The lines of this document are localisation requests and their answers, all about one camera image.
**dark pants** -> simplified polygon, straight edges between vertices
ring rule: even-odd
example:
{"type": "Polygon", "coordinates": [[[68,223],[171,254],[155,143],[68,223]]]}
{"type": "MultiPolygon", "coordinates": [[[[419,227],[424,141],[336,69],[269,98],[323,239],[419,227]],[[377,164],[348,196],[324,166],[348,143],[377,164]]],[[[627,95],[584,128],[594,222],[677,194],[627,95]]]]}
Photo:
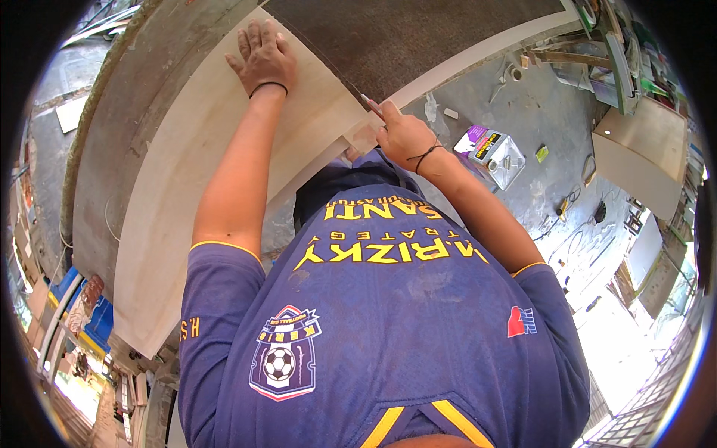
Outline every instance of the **dark pants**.
{"type": "Polygon", "coordinates": [[[353,161],[352,168],[333,159],[296,192],[294,230],[296,233],[337,193],[364,185],[389,184],[413,191],[425,199],[416,181],[384,156],[379,147],[353,161]]]}

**red logo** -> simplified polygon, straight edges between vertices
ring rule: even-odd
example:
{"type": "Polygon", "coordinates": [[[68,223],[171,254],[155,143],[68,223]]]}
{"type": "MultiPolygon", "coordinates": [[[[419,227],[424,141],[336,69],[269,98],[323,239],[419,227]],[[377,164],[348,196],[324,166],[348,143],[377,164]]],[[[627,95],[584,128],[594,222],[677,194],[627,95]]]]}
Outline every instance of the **red logo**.
{"type": "Polygon", "coordinates": [[[526,333],[537,333],[535,319],[533,319],[533,308],[524,310],[514,306],[511,308],[511,316],[508,319],[508,337],[526,333]]]}

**purple jersey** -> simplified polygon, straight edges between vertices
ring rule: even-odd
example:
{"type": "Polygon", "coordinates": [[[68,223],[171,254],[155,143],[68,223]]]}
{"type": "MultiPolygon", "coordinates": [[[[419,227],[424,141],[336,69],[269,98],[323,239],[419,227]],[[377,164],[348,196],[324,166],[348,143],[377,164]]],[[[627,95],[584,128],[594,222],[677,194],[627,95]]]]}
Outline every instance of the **purple jersey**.
{"type": "Polygon", "coordinates": [[[436,433],[569,447],[589,415],[552,269],[511,275],[396,186],[336,194],[267,278],[242,248],[196,245],[181,316],[190,447],[375,447],[436,433]]]}

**hand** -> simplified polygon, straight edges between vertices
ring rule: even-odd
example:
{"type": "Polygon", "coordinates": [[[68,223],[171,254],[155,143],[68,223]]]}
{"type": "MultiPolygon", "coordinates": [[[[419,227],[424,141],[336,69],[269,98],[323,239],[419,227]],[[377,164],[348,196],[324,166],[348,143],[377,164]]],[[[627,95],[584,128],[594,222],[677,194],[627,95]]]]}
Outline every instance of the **hand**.
{"type": "Polygon", "coordinates": [[[237,41],[244,63],[233,54],[227,53],[224,58],[239,76],[247,95],[265,82],[278,82],[291,91],[296,79],[296,57],[281,33],[275,31],[273,21],[266,20],[260,27],[258,20],[251,19],[248,32],[237,32],[237,41]]]}
{"type": "MultiPolygon", "coordinates": [[[[431,146],[439,145],[436,135],[432,130],[413,115],[401,115],[396,105],[390,101],[384,101],[381,104],[381,111],[384,114],[386,127],[379,129],[376,135],[376,141],[381,145],[386,156],[404,170],[416,172],[416,165],[421,160],[420,157],[431,146]]],[[[421,170],[427,166],[426,162],[436,154],[426,156],[426,161],[421,164],[421,170]]]]}

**black bracelet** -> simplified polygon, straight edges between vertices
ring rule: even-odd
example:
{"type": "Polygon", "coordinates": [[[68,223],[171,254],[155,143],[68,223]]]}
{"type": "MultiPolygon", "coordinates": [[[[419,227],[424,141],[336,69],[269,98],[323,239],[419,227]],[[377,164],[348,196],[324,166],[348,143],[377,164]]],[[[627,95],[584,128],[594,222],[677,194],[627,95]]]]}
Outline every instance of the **black bracelet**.
{"type": "Polygon", "coordinates": [[[252,96],[254,96],[254,94],[257,92],[257,90],[259,90],[262,86],[264,86],[264,85],[266,85],[266,84],[276,84],[276,85],[280,85],[281,87],[284,87],[284,90],[286,90],[286,95],[289,95],[289,89],[287,89],[286,86],[285,86],[284,84],[282,84],[281,82],[267,81],[267,82],[262,82],[262,83],[259,84],[254,90],[252,90],[251,95],[249,95],[249,99],[251,100],[251,99],[252,99],[252,96]]]}
{"type": "Polygon", "coordinates": [[[418,167],[421,166],[421,162],[423,162],[423,159],[424,159],[426,156],[428,156],[428,155],[431,153],[431,151],[433,151],[433,150],[436,149],[436,148],[443,148],[443,149],[445,149],[445,147],[444,147],[443,145],[433,145],[433,146],[431,146],[430,148],[428,148],[428,151],[426,151],[425,153],[421,154],[420,156],[408,157],[408,158],[406,159],[407,161],[409,161],[409,160],[411,160],[411,159],[413,159],[413,158],[419,158],[419,157],[420,157],[420,159],[418,160],[418,163],[416,163],[416,169],[414,169],[414,172],[415,172],[416,174],[418,174],[418,167]]]}

